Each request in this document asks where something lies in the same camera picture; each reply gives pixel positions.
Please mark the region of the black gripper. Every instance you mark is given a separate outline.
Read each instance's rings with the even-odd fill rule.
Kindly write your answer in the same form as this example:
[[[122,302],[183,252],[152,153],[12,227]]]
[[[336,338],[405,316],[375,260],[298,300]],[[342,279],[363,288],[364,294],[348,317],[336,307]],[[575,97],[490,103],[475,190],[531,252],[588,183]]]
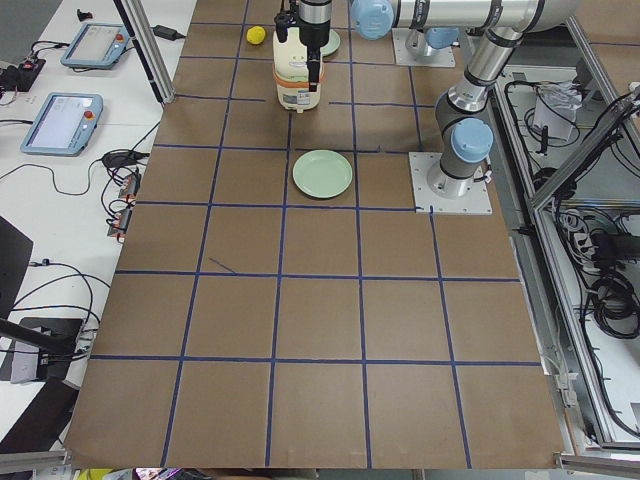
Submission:
[[[279,43],[288,39],[291,28],[299,27],[299,15],[296,9],[281,10],[274,17],[275,33]],[[320,80],[320,50],[307,48],[307,69],[309,91],[316,92]]]

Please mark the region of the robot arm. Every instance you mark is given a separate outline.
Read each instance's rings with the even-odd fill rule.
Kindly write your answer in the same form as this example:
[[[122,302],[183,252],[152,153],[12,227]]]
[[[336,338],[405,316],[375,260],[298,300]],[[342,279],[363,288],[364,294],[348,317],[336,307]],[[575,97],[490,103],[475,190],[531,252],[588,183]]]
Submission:
[[[394,28],[428,31],[445,27],[484,30],[463,77],[436,105],[444,152],[427,174],[429,188],[443,198],[467,194],[474,174],[493,145],[488,125],[473,116],[484,110],[489,91],[524,35],[551,29],[577,10],[577,1],[354,1],[358,34],[378,40]]]
[[[320,82],[321,48],[329,41],[332,12],[331,0],[290,1],[285,7],[282,0],[280,10],[274,17],[278,41],[284,43],[290,27],[299,28],[299,39],[306,47],[309,91],[316,92]]]

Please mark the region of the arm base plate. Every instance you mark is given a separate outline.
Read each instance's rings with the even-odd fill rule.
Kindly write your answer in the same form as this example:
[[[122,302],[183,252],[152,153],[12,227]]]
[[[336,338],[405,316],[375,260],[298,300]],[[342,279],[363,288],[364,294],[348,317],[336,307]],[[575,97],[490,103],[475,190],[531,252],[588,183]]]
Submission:
[[[453,68],[452,46],[458,41],[456,27],[432,27],[422,30],[392,30],[395,63],[401,66]]]
[[[410,152],[409,164],[414,208],[417,213],[442,215],[491,215],[493,209],[477,166],[468,179],[447,176],[440,165],[439,152]]]

